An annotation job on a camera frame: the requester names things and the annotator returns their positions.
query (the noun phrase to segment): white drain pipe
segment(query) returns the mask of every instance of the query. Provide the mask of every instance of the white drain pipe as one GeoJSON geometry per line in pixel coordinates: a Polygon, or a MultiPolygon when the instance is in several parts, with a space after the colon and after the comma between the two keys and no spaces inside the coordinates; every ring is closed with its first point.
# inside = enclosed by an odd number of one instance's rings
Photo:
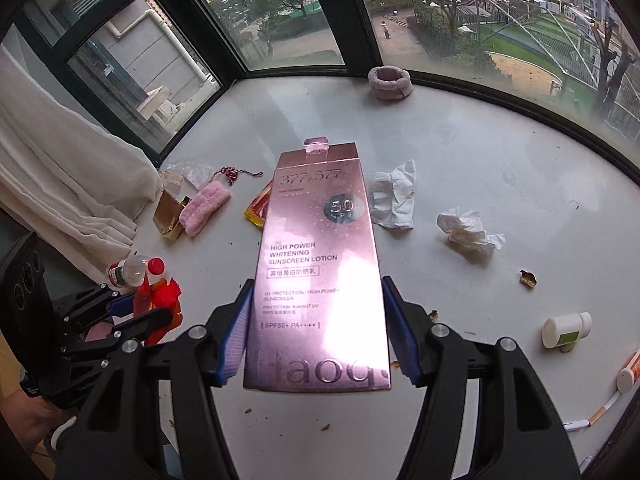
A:
{"type": "Polygon", "coordinates": [[[121,40],[126,34],[128,34],[130,31],[132,31],[139,23],[144,21],[144,19],[147,16],[150,16],[151,19],[154,20],[154,23],[158,27],[160,27],[160,29],[162,30],[162,33],[169,39],[169,41],[171,41],[171,44],[180,53],[180,55],[187,62],[189,67],[195,72],[195,74],[198,77],[198,79],[200,79],[200,81],[202,81],[204,83],[207,80],[207,76],[200,69],[198,64],[193,59],[193,57],[191,57],[191,55],[187,52],[187,50],[182,45],[182,43],[180,43],[180,40],[176,37],[174,32],[171,30],[171,28],[169,28],[169,26],[166,24],[166,22],[160,17],[160,15],[157,12],[155,12],[155,10],[153,10],[153,9],[145,10],[145,12],[140,14],[135,20],[133,20],[133,22],[131,22],[129,25],[127,25],[127,27],[124,28],[123,31],[119,31],[116,28],[116,26],[113,25],[113,23],[111,23],[111,20],[109,20],[107,23],[105,23],[104,26],[113,35],[113,37],[116,38],[116,40],[121,40]]]}

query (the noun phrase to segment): red bottle cap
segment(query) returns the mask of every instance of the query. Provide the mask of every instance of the red bottle cap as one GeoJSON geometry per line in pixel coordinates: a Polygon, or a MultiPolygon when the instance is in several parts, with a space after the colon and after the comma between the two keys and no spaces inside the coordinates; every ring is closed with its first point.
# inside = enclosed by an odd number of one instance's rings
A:
{"type": "Polygon", "coordinates": [[[149,269],[149,272],[155,276],[159,276],[164,272],[164,261],[160,258],[151,258],[146,264],[146,267],[149,269]]]}

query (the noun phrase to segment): window frame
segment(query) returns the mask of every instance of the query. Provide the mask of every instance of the window frame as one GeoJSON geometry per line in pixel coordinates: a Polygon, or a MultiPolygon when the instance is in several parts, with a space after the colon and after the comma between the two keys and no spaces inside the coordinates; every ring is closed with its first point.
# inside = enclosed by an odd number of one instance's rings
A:
{"type": "MultiPolygon", "coordinates": [[[[236,80],[297,75],[366,77],[371,68],[383,63],[364,0],[318,0],[340,49],[343,66],[284,66],[253,71],[245,66],[227,39],[222,24],[204,7],[204,0],[155,0],[188,38],[220,82],[220,89],[196,110],[167,146],[160,153],[156,153],[136,137],[106,104],[87,91],[87,86],[66,63],[98,28],[132,1],[134,0],[97,2],[53,46],[44,40],[23,10],[18,13],[16,25],[37,56],[76,100],[111,133],[140,147],[156,166],[164,161],[188,130],[236,80]]],[[[609,2],[625,23],[636,44],[640,44],[640,27],[634,26],[635,23],[640,25],[640,6],[633,0],[622,0],[622,4],[616,0],[609,2]]],[[[549,108],[514,94],[452,76],[411,70],[409,72],[414,84],[467,95],[551,126],[597,152],[640,185],[640,170],[629,158],[593,132],[549,108]]]]}

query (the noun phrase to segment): crumb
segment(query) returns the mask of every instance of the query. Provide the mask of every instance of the crumb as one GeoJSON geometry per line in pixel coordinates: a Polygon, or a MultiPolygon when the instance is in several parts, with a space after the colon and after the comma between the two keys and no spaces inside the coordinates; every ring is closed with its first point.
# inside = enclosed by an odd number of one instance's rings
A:
{"type": "Polygon", "coordinates": [[[533,288],[538,284],[533,272],[527,272],[526,270],[520,271],[520,283],[527,285],[529,288],[533,288]]]}

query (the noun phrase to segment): pink fuzzy pouch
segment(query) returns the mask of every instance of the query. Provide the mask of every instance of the pink fuzzy pouch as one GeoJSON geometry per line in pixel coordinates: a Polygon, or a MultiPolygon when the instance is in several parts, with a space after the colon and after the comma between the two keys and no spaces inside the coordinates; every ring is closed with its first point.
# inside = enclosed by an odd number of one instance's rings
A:
{"type": "Polygon", "coordinates": [[[180,213],[180,223],[189,236],[198,234],[216,209],[229,200],[229,193],[218,181],[203,187],[180,213]]]}

